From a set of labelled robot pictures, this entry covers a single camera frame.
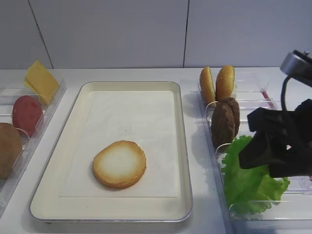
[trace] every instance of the tray rim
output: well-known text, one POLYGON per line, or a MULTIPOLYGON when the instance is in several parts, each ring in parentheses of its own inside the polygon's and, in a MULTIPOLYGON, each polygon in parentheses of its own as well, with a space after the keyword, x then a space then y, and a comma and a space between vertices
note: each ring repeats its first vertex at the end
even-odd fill
POLYGON ((186 142, 186 135, 185 135, 185 124, 184 124, 184 116, 183 116, 183 104, 182 104, 182 96, 181 96, 181 88, 180 88, 180 85, 174 81, 90 81, 90 82, 87 82, 85 84, 83 84, 78 93, 76 94, 75 98, 74 98, 74 101, 72 103, 72 105, 70 106, 70 111, 68 112, 63 124, 62 124, 62 128, 61 128, 61 131, 59 132, 53 146, 52 146, 52 150, 51 152, 49 153, 49 156, 48 156, 48 159, 39 175, 39 178, 37 179, 37 182, 36 182, 36 185, 33 189, 33 192, 31 194, 31 197, 30 197, 30 202, 28 204, 28 211, 30 213, 30 216, 37 220, 37 221, 41 221, 41 222, 45 222, 45 223, 75 223, 75 222, 83 222, 83 223, 179 223, 179 222, 182 222, 186 219, 188 219, 191 214, 192 214, 192 211, 193 211, 193 206, 194 206, 194 203, 193 203, 193 190, 192 190, 192 183, 191 183, 191 175, 190 175, 190 165, 189 165, 189 159, 188 159, 188 150, 187 150, 187 142, 186 142), (181 129, 182 132, 183 132, 183 147, 185 148, 185 152, 186 152, 186 155, 185 155, 185 159, 186 159, 186 167, 187 167, 187 171, 186 171, 186 177, 187 177, 187 180, 189 181, 189 187, 190 187, 190 209, 188 212, 186 212, 186 214, 182 217, 182 218, 179 218, 179 219, 125 219, 125 218, 114 218, 114 219, 53 219, 53 218, 38 218, 36 217, 32 210, 31 210, 31 205, 32 205, 32 202, 33 202, 33 199, 34 199, 34 196, 37 192, 37 189, 40 185, 40 182, 42 180, 42 177, 46 171, 46 168, 48 167, 49 165, 49 162, 52 158, 52 155, 55 151, 55 148, 56 148, 56 145, 58 144, 59 142, 59 139, 64 131, 64 127, 65 125, 67 124, 67 121, 68 121, 68 118, 70 117, 72 111, 73 111, 73 107, 74 105, 76 104, 76 101, 77 101, 77 98, 79 97, 82 89, 90 84, 90 83, 172 83, 174 84, 177 88, 178 88, 178 105, 180 105, 181 107, 181 120, 183 122, 183 128, 181 129))

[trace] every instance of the clear plastic container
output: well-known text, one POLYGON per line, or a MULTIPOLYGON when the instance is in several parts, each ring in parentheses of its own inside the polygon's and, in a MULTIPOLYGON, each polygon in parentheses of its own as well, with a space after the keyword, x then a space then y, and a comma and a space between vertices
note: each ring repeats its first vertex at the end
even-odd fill
MULTIPOLYGON (((237 137, 240 137, 241 135, 254 135, 254 133, 249 131, 247 115, 258 107, 273 110, 281 109, 280 101, 274 101, 267 95, 267 85, 262 87, 258 82, 252 81, 256 77, 254 74, 250 73, 248 75, 249 78, 247 77, 246 73, 236 73, 235 75, 238 80, 241 80, 241 83, 237 82, 236 93, 232 94, 240 106, 241 123, 237 137)), ((229 209, 227 208, 223 184, 224 175, 221 172, 221 168, 224 167, 222 164, 222 159, 226 156, 226 154, 220 153, 219 147, 215 148, 211 140, 210 125, 214 108, 211 107, 211 105, 205 103, 199 84, 197 89, 197 97, 202 113, 203 126, 206 132, 206 138, 212 160, 212 166, 224 221, 226 224, 230 223, 230 225, 228 225, 228 228, 231 229, 229 233, 233 232, 233 227, 238 233, 248 233, 250 230, 266 229, 267 227, 269 227, 269 229, 274 229, 275 227, 280 227, 280 222, 272 223, 272 221, 276 220, 303 221, 312 219, 312 179, 310 179, 309 176, 289 177, 291 183, 288 187, 288 190, 283 194, 281 201, 269 201, 272 207, 263 213, 237 214, 235 212, 236 208, 243 204, 234 204, 229 209)), ((254 205, 268 203, 267 200, 257 200, 250 202, 254 205)))
MULTIPOLYGON (((36 124, 34 134, 29 137, 26 133, 20 134, 22 140, 22 152, 15 161, 12 172, 7 179, 0 179, 0 217, 2 216, 21 176, 23 175, 28 162, 30 161, 42 135, 44 134, 60 100, 66 90, 64 81, 60 82, 60 86, 56 91, 54 98, 49 106, 41 104, 43 115, 36 124)), ((0 122, 12 123, 12 110, 15 101, 24 95, 36 98, 39 102, 39 95, 34 94, 31 90, 0 87, 0 122)))

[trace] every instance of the bottom bun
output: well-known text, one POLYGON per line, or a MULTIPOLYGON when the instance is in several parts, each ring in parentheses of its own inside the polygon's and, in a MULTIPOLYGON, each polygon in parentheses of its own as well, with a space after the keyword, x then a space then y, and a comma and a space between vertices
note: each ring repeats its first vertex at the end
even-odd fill
POLYGON ((116 141, 93 160, 96 179, 110 188, 124 189, 136 184, 145 169, 145 153, 132 141, 116 141))

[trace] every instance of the white tray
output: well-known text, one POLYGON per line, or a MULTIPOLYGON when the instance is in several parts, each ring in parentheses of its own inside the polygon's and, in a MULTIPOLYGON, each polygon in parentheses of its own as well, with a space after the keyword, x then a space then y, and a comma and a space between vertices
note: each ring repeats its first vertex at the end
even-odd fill
POLYGON ((30 211, 41 221, 185 220, 192 209, 179 85, 85 84, 35 190, 30 211), (93 176, 94 156, 118 140, 145 152, 141 180, 109 190, 93 176))

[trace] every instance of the white table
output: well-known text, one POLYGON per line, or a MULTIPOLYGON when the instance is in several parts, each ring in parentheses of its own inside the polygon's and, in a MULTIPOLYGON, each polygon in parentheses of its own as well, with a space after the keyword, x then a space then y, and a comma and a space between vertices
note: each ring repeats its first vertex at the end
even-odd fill
MULTIPOLYGON (((278 68, 237 68, 237 71, 257 72, 269 80, 268 94, 280 100, 281 83, 285 75, 278 68)), ((211 170, 205 133, 196 96, 201 68, 191 69, 55 69, 52 74, 63 78, 67 90, 41 142, 24 172, 2 218, 1 234, 37 233, 212 233, 224 234, 225 226, 219 205, 215 178, 211 170), (31 194, 70 111, 80 87, 90 81, 171 80, 180 85, 185 131, 193 188, 194 207, 191 217, 180 224, 44 224, 33 220, 28 211, 31 194)), ((10 87, 23 87, 26 70, 0 70, 0 82, 10 87)), ((293 109, 309 97, 311 89, 297 81, 289 82, 288 108, 293 109)), ((270 233, 288 234, 295 230, 270 233)), ((298 234, 311 231, 296 231, 298 234)))

